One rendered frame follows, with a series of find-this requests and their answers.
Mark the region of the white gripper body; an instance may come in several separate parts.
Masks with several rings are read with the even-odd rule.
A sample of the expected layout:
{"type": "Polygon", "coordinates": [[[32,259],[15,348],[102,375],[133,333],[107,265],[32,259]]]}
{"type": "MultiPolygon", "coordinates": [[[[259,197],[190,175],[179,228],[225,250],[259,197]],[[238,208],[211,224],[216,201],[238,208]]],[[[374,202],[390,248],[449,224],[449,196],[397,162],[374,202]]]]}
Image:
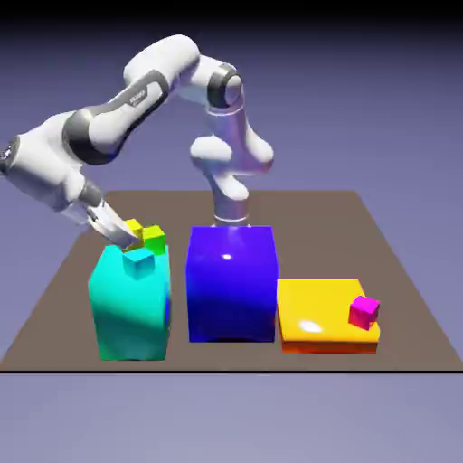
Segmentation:
{"type": "Polygon", "coordinates": [[[127,249],[140,242],[112,207],[102,200],[96,207],[87,206],[86,213],[90,226],[121,249],[127,249]]]}

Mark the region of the small yellow cube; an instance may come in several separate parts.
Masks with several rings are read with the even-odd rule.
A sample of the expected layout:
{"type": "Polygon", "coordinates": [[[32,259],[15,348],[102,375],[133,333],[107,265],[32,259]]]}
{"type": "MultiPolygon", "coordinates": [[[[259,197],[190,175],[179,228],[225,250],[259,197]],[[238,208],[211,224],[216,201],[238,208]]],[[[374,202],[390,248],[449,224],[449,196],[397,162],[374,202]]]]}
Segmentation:
{"type": "Polygon", "coordinates": [[[136,235],[137,240],[134,241],[131,245],[126,247],[123,251],[130,251],[142,248],[143,244],[143,226],[135,219],[125,220],[126,226],[136,235]]]}

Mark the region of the small green cube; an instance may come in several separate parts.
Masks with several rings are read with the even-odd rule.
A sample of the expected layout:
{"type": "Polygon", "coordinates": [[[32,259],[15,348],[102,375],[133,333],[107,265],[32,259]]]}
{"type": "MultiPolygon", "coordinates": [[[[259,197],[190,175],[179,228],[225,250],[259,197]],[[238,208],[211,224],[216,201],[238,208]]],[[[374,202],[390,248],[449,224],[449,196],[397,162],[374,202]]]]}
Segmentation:
{"type": "Polygon", "coordinates": [[[165,234],[158,225],[142,229],[143,246],[155,255],[165,253],[165,234]]]}

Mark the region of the small cyan cube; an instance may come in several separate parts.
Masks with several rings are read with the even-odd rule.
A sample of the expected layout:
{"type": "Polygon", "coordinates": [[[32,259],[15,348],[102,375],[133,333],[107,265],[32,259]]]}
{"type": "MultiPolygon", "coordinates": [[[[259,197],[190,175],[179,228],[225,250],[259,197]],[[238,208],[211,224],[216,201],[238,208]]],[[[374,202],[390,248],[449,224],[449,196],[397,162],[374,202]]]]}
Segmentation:
{"type": "Polygon", "coordinates": [[[155,255],[151,250],[140,248],[123,254],[123,268],[132,279],[143,279],[155,270],[155,255]]]}

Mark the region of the small magenta cube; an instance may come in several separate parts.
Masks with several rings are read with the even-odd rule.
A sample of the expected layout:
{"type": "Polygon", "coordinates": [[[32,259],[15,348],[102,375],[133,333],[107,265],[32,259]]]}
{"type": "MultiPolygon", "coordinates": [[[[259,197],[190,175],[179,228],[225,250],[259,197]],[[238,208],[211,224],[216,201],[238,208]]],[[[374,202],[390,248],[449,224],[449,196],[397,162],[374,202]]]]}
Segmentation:
{"type": "Polygon", "coordinates": [[[377,321],[381,301],[366,296],[357,296],[350,304],[348,322],[368,331],[377,321]]]}

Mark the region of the large cyan box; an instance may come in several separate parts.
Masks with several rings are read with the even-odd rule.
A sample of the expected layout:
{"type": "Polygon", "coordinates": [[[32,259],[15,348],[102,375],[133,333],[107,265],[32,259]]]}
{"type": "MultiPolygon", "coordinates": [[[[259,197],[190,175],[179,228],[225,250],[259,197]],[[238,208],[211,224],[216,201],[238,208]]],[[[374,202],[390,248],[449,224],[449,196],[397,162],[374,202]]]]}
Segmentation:
{"type": "Polygon", "coordinates": [[[126,274],[124,253],[106,247],[88,283],[100,359],[163,361],[170,336],[169,249],[153,253],[155,270],[143,279],[126,274]]]}

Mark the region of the large blue box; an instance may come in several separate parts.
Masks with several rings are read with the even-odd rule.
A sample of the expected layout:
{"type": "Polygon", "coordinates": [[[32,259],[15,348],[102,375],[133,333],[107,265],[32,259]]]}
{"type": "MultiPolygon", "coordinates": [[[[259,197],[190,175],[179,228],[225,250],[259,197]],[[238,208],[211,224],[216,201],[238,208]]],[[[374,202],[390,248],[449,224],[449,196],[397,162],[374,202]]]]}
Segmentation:
{"type": "Polygon", "coordinates": [[[269,226],[192,228],[185,265],[192,343],[272,343],[279,264],[269,226]]]}

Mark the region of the large orange box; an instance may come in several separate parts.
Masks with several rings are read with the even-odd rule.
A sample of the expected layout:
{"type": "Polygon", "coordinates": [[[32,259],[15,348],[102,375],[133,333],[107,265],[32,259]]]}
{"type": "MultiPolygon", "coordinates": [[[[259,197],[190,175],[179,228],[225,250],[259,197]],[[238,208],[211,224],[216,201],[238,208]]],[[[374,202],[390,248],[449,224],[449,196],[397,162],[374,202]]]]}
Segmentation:
{"type": "Polygon", "coordinates": [[[381,330],[348,322],[349,307],[365,296],[357,279],[281,279],[278,314],[285,354],[373,354],[381,330]]]}

